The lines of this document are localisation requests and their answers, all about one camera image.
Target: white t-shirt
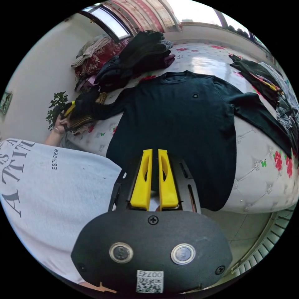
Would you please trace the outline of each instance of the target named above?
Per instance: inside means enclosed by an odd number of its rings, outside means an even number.
[[[70,257],[73,246],[82,228],[107,212],[120,171],[99,155],[7,139],[0,142],[1,204],[39,262],[81,283]],[[158,206],[153,204],[151,210]]]

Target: curtain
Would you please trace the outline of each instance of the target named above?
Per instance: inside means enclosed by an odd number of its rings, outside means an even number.
[[[182,31],[167,0],[109,0],[104,6],[113,11],[131,29],[139,31]]]

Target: white wall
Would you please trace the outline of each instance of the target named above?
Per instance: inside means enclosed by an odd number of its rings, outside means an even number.
[[[6,88],[13,96],[7,114],[0,113],[2,139],[45,140],[49,102],[56,92],[66,91],[69,100],[78,96],[74,91],[75,72],[71,63],[89,39],[102,33],[97,24],[76,14],[70,21],[58,24],[34,45]]]

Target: floral bedspread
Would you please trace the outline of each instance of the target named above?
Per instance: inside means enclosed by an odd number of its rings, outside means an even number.
[[[255,88],[231,67],[229,54],[251,61],[252,57],[224,46],[209,43],[181,42],[174,44],[171,54],[174,63],[167,69],[142,74],[133,78],[127,87],[134,87],[141,80],[160,76],[165,72],[182,72],[215,75],[236,86],[242,92],[256,92],[270,113],[275,110]],[[122,89],[107,96],[106,104],[112,103]],[[85,151],[106,156],[107,148],[117,130],[122,114],[98,121],[89,131],[69,140]],[[249,123],[235,117],[237,134],[237,165],[235,183],[223,210],[236,213],[263,213],[286,209],[299,197],[299,168],[295,154],[288,158],[270,138]]]

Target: qr code sticker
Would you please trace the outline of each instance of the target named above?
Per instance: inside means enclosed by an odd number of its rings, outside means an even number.
[[[137,271],[137,293],[163,293],[163,271]]]

